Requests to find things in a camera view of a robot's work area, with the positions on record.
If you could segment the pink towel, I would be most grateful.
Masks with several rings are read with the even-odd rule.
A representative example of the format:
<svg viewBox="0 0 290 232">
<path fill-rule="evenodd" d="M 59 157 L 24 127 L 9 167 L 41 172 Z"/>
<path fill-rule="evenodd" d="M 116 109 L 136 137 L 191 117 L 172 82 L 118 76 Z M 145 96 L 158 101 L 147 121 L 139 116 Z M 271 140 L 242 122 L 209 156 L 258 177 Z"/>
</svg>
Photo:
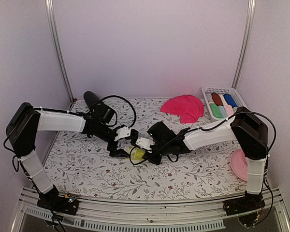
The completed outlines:
<svg viewBox="0 0 290 232">
<path fill-rule="evenodd" d="M 180 123 L 196 123 L 204 115 L 204 106 L 193 95 L 181 95 L 169 99 L 160 109 L 163 113 L 180 117 Z"/>
</svg>

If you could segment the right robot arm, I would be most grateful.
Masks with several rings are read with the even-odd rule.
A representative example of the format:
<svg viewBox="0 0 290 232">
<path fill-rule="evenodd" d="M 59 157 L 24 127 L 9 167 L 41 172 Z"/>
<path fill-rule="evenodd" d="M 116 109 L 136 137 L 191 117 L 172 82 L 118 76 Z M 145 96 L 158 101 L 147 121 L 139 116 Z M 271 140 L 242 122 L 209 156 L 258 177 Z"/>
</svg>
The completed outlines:
<svg viewBox="0 0 290 232">
<path fill-rule="evenodd" d="M 163 122 L 157 122 L 149 130 L 153 145 L 146 150 L 143 159 L 159 165 L 163 156 L 180 155 L 216 143 L 236 140 L 247 160 L 248 180 L 245 197 L 240 206 L 250 211 L 259 203 L 264 171 L 269 151 L 268 126 L 263 122 L 272 121 L 257 112 L 242 106 L 228 118 L 198 128 L 182 129 L 174 133 Z"/>
</svg>

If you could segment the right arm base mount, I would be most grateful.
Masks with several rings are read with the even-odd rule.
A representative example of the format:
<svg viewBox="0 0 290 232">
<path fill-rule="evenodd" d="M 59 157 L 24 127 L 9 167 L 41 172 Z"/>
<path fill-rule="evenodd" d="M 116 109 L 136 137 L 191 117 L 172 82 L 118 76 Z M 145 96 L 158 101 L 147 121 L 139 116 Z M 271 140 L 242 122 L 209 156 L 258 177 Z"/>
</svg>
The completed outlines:
<svg viewBox="0 0 290 232">
<path fill-rule="evenodd" d="M 261 195 L 248 195 L 223 202 L 223 210 L 228 216 L 262 209 L 263 207 L 265 207 L 265 202 Z"/>
</svg>

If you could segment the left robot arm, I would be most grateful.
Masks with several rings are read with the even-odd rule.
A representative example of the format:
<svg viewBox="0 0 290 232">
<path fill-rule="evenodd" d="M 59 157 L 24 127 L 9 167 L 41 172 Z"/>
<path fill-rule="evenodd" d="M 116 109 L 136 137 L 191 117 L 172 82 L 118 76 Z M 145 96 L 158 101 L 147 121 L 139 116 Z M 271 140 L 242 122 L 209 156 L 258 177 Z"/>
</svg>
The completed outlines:
<svg viewBox="0 0 290 232">
<path fill-rule="evenodd" d="M 9 151 L 13 152 L 28 179 L 44 195 L 44 203 L 52 210 L 62 206 L 62 199 L 37 154 L 36 145 L 41 133 L 67 131 L 84 134 L 88 138 L 97 137 L 108 144 L 107 150 L 112 156 L 121 154 L 117 149 L 119 140 L 135 140 L 138 137 L 132 126 L 110 124 L 112 118 L 118 119 L 116 111 L 93 92 L 85 92 L 84 101 L 88 107 L 86 113 L 33 107 L 24 102 L 6 128 L 5 142 L 12 146 Z"/>
</svg>

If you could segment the green yellow patterned towel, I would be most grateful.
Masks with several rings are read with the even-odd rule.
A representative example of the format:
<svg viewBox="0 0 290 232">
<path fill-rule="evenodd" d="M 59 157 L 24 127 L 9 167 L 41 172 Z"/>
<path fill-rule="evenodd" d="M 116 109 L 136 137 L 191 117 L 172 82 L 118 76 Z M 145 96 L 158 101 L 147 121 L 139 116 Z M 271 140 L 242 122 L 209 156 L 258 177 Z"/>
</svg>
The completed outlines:
<svg viewBox="0 0 290 232">
<path fill-rule="evenodd" d="M 140 148 L 129 145 L 129 146 L 124 147 L 123 150 L 127 152 L 128 155 L 131 156 L 132 161 L 144 160 L 143 155 L 145 154 L 145 151 Z"/>
</svg>

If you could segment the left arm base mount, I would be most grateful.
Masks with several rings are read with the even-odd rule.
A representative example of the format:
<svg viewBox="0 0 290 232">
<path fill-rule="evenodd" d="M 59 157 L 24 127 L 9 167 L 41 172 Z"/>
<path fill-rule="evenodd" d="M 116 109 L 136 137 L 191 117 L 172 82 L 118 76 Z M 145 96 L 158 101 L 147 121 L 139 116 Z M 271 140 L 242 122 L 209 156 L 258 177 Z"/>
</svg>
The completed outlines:
<svg viewBox="0 0 290 232">
<path fill-rule="evenodd" d="M 58 193 L 40 194 L 37 206 L 53 212 L 75 216 L 79 207 L 78 200 L 59 196 Z"/>
</svg>

